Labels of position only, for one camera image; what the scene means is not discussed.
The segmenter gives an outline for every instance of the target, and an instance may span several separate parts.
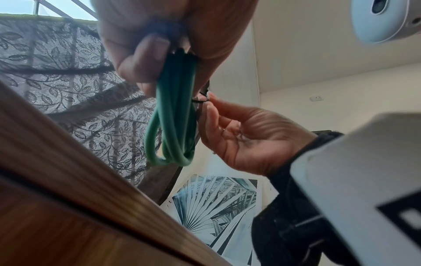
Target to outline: wall outlet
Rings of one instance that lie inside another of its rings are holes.
[[[313,97],[310,97],[310,101],[312,102],[323,101],[323,98],[321,98],[320,96],[313,96]]]

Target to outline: curtain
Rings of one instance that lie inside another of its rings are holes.
[[[0,15],[0,79],[138,186],[147,170],[143,137],[155,99],[113,71],[54,72],[110,67],[94,22]]]

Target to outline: green cord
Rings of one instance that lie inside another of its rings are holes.
[[[177,50],[169,54],[157,83],[157,106],[145,134],[146,158],[152,165],[188,166],[195,149],[196,114],[192,103],[196,57]],[[162,153],[156,155],[155,139],[162,129]]]

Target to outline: ceiling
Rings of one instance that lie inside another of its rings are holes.
[[[260,92],[421,62],[421,35],[360,43],[349,0],[260,0],[253,27]]]

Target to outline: palm leaf artwork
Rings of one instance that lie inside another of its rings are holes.
[[[231,264],[254,266],[257,196],[254,179],[193,175],[161,208]]]

